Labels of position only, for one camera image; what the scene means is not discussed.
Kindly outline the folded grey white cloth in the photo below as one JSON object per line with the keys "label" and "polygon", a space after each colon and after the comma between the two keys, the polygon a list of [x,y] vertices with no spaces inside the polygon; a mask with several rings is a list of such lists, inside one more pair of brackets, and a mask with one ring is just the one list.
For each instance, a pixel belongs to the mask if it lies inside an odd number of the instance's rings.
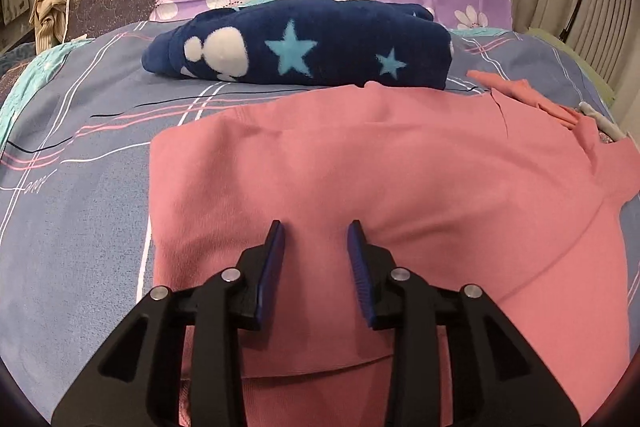
{"label": "folded grey white cloth", "polygon": [[626,138],[626,133],[620,130],[617,124],[614,124],[613,121],[610,121],[587,102],[580,102],[578,109],[582,115],[590,117],[596,122],[599,132],[606,135],[608,142],[622,141]]}

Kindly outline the navy star fleece garment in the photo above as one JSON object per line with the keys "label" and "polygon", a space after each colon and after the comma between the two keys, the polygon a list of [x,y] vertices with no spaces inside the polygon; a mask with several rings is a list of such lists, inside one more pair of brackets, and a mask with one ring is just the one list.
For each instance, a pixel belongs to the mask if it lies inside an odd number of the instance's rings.
{"label": "navy star fleece garment", "polygon": [[442,90],[453,55],[448,29],[417,4],[274,0],[198,14],[155,37],[141,63],[172,78]]}

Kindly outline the folded salmon cloth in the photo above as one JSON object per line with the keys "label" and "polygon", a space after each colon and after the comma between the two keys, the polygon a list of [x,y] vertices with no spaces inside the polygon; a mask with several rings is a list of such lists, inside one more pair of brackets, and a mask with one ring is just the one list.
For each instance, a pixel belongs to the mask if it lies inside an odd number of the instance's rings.
{"label": "folded salmon cloth", "polygon": [[542,110],[567,129],[573,130],[579,122],[579,115],[576,110],[549,100],[535,90],[526,79],[506,80],[499,74],[480,72],[474,69],[468,70],[466,75],[485,88],[499,91],[509,98],[514,98],[514,100],[518,100],[530,107]]}

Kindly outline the teal cloth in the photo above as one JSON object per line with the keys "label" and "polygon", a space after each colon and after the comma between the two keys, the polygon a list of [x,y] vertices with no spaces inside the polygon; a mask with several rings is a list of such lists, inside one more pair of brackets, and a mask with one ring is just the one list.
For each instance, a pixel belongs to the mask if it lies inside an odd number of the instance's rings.
{"label": "teal cloth", "polygon": [[27,65],[1,105],[1,150],[29,101],[54,78],[73,50],[92,42],[93,38],[83,38],[61,43],[38,54]]}

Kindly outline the green mattress edge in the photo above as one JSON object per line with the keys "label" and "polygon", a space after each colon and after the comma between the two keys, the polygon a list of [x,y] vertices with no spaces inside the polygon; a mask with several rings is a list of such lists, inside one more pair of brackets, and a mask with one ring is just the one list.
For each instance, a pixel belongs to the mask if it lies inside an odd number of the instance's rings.
{"label": "green mattress edge", "polygon": [[570,56],[596,88],[598,95],[600,95],[600,99],[602,100],[604,105],[607,108],[610,108],[613,105],[615,101],[615,94],[613,89],[579,54],[577,54],[566,43],[562,42],[560,39],[552,36],[547,31],[540,28],[529,28],[529,30],[526,31],[526,34],[532,37],[536,37]]}

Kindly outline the pink garment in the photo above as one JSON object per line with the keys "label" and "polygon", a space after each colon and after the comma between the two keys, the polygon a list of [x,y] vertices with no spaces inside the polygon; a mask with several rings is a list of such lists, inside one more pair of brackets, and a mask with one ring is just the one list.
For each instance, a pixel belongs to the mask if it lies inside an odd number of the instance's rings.
{"label": "pink garment", "polygon": [[270,329],[241,339],[247,421],[378,426],[393,336],[360,311],[357,220],[428,283],[485,289],[588,419],[628,365],[620,210],[638,191],[634,142],[587,117],[565,128],[494,90],[308,91],[152,140],[154,281],[200,285],[282,222]]}

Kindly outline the blue plaid bed sheet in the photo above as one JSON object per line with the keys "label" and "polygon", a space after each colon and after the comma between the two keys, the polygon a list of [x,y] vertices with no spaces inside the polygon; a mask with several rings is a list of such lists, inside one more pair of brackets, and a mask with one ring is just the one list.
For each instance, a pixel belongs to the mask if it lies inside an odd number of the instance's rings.
{"label": "blue plaid bed sheet", "polygon": [[[312,89],[180,80],[145,72],[163,31],[134,24],[66,58],[14,124],[1,157],[1,355],[50,415],[92,352],[154,281],[150,147],[167,129],[234,106]],[[503,32],[452,32],[444,92],[492,91],[470,69],[528,79],[563,104],[591,92],[556,49]],[[620,210],[626,248],[629,360],[639,343],[639,191]]]}

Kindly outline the beige crumpled cloth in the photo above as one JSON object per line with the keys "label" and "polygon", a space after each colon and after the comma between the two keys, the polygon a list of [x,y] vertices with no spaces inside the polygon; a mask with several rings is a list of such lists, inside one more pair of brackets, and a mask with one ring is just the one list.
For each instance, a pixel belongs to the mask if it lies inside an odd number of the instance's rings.
{"label": "beige crumpled cloth", "polygon": [[36,54],[62,43],[66,31],[68,0],[35,0],[29,23],[35,31]]}

